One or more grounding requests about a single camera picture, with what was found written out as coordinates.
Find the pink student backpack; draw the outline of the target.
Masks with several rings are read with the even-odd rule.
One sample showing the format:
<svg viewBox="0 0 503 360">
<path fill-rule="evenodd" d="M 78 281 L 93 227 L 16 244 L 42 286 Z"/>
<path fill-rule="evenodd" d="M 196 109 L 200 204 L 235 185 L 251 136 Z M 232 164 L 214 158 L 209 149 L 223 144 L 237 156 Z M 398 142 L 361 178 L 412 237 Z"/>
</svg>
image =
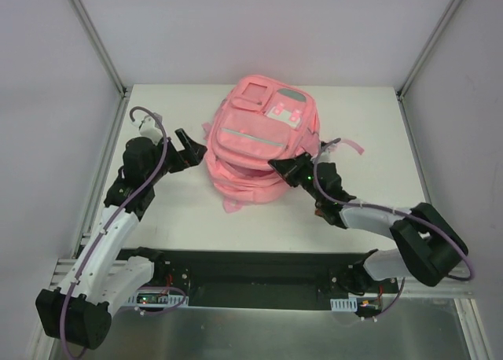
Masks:
<svg viewBox="0 0 503 360">
<path fill-rule="evenodd" d="M 245 205 L 268 204 L 288 185 L 268 164 L 323 144 L 315 100 L 305 91 L 263 75 L 247 75 L 222 100 L 211 122 L 204 123 L 204 160 L 225 212 Z"/>
</svg>

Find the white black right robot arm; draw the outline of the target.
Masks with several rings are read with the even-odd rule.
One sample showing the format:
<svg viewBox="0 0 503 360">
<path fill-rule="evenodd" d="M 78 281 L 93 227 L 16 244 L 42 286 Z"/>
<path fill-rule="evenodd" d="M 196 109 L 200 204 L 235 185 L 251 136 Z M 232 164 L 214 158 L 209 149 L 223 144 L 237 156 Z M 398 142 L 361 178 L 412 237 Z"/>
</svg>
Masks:
<svg viewBox="0 0 503 360">
<path fill-rule="evenodd" d="M 394 249 L 371 250 L 338 275 L 339 286 L 347 292 L 369 293 L 393 277 L 413 277 L 435 287 L 445 277 L 454 279 L 452 270 L 468 262 L 466 244 L 428 203 L 399 209 L 364 203 L 343 189 L 334 163 L 314 161 L 307 152 L 268 164 L 289 186 L 308 192 L 316 215 L 329 225 L 394 241 Z"/>
</svg>

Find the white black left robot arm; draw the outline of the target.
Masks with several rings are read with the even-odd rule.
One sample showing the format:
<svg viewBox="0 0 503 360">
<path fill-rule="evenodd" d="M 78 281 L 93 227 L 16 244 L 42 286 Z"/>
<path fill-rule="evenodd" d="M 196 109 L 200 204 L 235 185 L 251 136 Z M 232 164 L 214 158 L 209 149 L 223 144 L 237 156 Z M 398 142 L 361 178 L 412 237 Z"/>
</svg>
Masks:
<svg viewBox="0 0 503 360">
<path fill-rule="evenodd" d="M 159 288 L 167 280 L 163 254 L 149 248 L 138 248 L 115 274 L 110 270 L 152 203 L 155 184 L 165 174 L 195 167 L 204 158 L 204 145 L 182 128 L 175 134 L 182 150 L 170 138 L 140 136 L 126 143 L 123 164 L 88 243 L 59 285 L 43 289 L 35 300 L 47 336 L 94 350 L 105 340 L 113 316 L 137 289 Z"/>
</svg>

